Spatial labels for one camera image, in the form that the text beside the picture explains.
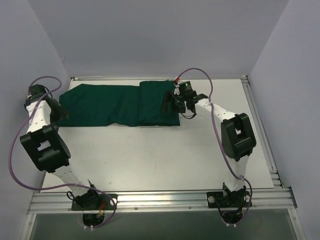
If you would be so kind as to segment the dark green surgical cloth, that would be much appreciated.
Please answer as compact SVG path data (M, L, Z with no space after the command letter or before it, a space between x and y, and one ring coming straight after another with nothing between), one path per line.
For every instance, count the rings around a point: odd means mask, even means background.
M173 91L170 80L142 81L134 85L80 84L59 97L66 116L60 127L129 127L180 125L174 112L162 112L165 92Z

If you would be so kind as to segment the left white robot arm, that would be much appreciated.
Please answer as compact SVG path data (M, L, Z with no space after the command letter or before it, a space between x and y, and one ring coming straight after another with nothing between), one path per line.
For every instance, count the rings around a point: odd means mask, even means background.
M66 111L55 100L46 96L29 95L25 101L25 109L31 119L26 134L20 137L20 143L26 150L32 162L39 171L45 171L58 177L68 184L69 199L81 208L95 210L100 206L101 197L90 182L90 189L83 188L84 184L76 174L70 162L71 153L58 134L57 122L65 117Z

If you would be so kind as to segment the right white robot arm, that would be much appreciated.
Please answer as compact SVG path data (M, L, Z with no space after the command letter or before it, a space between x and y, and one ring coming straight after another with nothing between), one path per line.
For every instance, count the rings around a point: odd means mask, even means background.
M250 118L247 114L236 114L213 104L204 94L195 92L175 95L166 91L161 105L163 112L184 114L186 110L212 121L224 161L229 173L223 182L222 200L227 206L234 206L246 192L247 163L257 145Z

